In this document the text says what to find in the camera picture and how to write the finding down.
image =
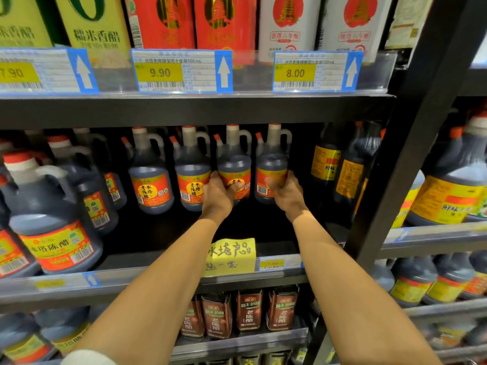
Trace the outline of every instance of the white arrow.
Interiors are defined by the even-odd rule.
[[[356,62],[356,58],[354,58],[354,60],[350,64],[350,67],[348,67],[347,70],[347,84],[345,85],[345,87],[352,87],[354,85],[354,79],[356,74],[357,74],[357,62]]]
[[[77,61],[77,67],[76,70],[80,76],[81,80],[83,81],[83,86],[85,86],[86,89],[92,89],[93,85],[91,84],[91,79],[90,79],[90,70],[88,67],[83,63],[81,57],[78,55],[78,61]]]
[[[230,69],[225,58],[222,58],[218,74],[220,74],[220,79],[222,80],[222,88],[228,88],[228,74],[230,74]]]

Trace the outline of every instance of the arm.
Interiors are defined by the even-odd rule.
[[[211,240],[230,214],[240,184],[225,190],[218,173],[203,186],[203,212],[186,233],[106,309],[76,350],[94,350],[117,365],[168,363]]]
[[[267,184],[298,238],[301,258],[342,364],[441,364],[398,304],[335,243],[304,204],[289,171]]]

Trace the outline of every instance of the white sleeve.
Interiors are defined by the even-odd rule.
[[[61,365],[116,365],[116,363],[96,351],[76,350],[66,356]]]

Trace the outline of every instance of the hand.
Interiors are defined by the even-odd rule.
[[[210,181],[203,186],[202,218],[212,219],[220,224],[232,211],[235,194],[244,187],[239,182],[225,189],[217,171],[211,173]]]
[[[274,192],[274,200],[277,206],[286,213],[287,218],[292,223],[299,215],[308,208],[304,204],[303,188],[292,170],[287,172],[286,183],[281,186],[277,179],[267,177],[267,186]]]

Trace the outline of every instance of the forearm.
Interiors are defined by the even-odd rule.
[[[301,257],[343,364],[440,364],[401,308],[308,211],[293,221]]]
[[[168,363],[218,225],[198,220],[118,296],[76,349],[104,353],[118,365]]]

